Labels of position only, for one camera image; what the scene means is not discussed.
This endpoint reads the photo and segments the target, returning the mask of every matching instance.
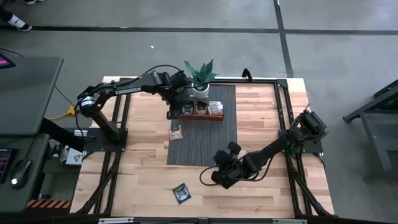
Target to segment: wooden tabletop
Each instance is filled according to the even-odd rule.
[[[120,77],[104,77],[104,82]],[[297,116],[308,105],[304,80],[289,78],[290,99]],[[274,88],[270,84],[236,85],[238,144],[241,155],[260,150],[277,139],[279,118]],[[282,104],[285,100],[281,92]],[[108,100],[103,113],[111,119],[115,98]],[[286,162],[282,154],[274,157],[266,178],[260,182],[238,182],[226,190],[200,183],[204,167],[170,166],[166,164],[170,121],[169,107],[158,95],[132,95],[127,128],[129,137],[122,154],[114,195],[112,216],[130,217],[229,217],[288,218],[294,217]],[[84,160],[77,182],[71,212],[89,199],[100,180],[103,152],[92,153]],[[304,154],[307,184],[314,196],[333,213],[325,171],[319,158]],[[211,183],[211,171],[203,181]],[[172,189],[185,183],[192,198],[179,205]],[[304,212],[302,192],[297,185],[300,208]],[[105,204],[108,188],[104,191]]]

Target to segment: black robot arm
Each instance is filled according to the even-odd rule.
[[[179,108],[189,101],[190,96],[185,88],[189,83],[183,71],[178,71],[172,76],[165,72],[149,72],[135,79],[89,86],[78,96],[77,106],[83,116],[92,118],[98,124],[110,143],[117,144],[120,137],[119,129],[115,122],[108,121],[101,112],[108,99],[112,96],[141,91],[153,95],[157,93],[170,106],[166,115],[167,119],[177,119]]]
[[[253,181],[267,161],[283,150],[292,147],[301,147],[305,141],[319,141],[327,134],[326,125],[314,113],[304,110],[293,122],[291,128],[281,134],[273,143],[259,151],[250,152],[240,159],[235,159],[241,150],[235,142],[231,142],[228,148],[230,154],[218,151],[214,156],[218,171],[211,175],[212,181],[222,185],[225,189],[230,188],[236,182]]]

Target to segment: orange warning stripe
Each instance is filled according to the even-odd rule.
[[[30,208],[69,208],[70,202],[64,200],[30,200]]]

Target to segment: shoe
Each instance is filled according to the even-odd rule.
[[[45,0],[25,0],[25,3],[31,6],[31,5],[35,4],[37,1],[42,2]]]
[[[31,25],[20,20],[16,15],[13,15],[8,23],[19,31],[28,32],[32,29]]]

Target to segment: concrete floor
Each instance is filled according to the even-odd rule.
[[[394,0],[279,3],[286,29],[398,30]],[[9,8],[33,26],[278,28],[272,0],[48,0],[31,7],[17,2]],[[345,124],[341,119],[398,78],[398,36],[287,35],[286,39],[294,77],[304,78],[311,109],[330,132],[322,144],[336,214],[398,222],[397,184],[363,182],[363,175],[379,168],[376,153],[359,120]],[[25,56],[63,57],[57,86],[73,101],[105,75],[137,75],[160,63],[183,67],[184,60],[200,63],[214,58],[214,69],[226,77],[238,77],[244,68],[255,77],[287,76],[279,34],[0,30],[0,47]],[[47,116],[62,114],[67,107],[54,92]],[[91,123],[84,118],[80,122]],[[68,118],[59,123],[73,126]],[[75,179],[53,181],[64,186],[53,190],[55,199],[68,200],[72,189],[66,186]]]

